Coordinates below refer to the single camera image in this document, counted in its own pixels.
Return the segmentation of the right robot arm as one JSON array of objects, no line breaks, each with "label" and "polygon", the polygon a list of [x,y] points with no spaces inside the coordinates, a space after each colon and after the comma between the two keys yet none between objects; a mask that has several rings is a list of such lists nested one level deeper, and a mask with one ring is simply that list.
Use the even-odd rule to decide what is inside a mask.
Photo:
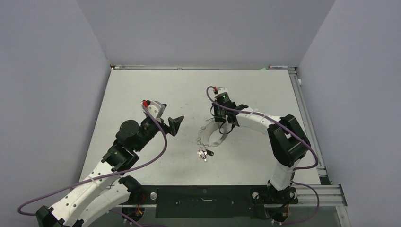
[{"label": "right robot arm", "polygon": [[247,105],[236,105],[223,87],[213,87],[213,116],[217,122],[232,127],[246,127],[268,136],[271,150],[277,161],[268,183],[267,196],[272,202],[280,202],[286,196],[294,178],[298,163],[311,149],[311,144],[299,122],[293,115],[277,117],[261,113]]}]

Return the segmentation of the perforated metal key plate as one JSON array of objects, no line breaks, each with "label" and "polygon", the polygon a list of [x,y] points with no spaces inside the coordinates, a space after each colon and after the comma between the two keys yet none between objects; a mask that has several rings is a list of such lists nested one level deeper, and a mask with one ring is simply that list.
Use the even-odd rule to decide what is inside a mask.
[{"label": "perforated metal key plate", "polygon": [[229,126],[227,123],[216,122],[213,118],[207,120],[207,124],[198,131],[196,144],[200,149],[218,147],[228,137]]}]

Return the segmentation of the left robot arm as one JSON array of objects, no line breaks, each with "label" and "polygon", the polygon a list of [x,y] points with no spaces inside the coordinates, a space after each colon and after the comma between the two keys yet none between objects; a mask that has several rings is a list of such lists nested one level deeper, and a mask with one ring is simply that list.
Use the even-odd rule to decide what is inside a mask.
[{"label": "left robot arm", "polygon": [[153,115],[138,123],[126,120],[116,133],[116,139],[106,154],[84,181],[58,202],[42,206],[36,213],[41,227],[88,227],[115,206],[136,203],[141,197],[140,183],[128,172],[134,170],[141,151],[158,132],[163,137],[178,133],[183,116],[168,118],[166,125]]}]

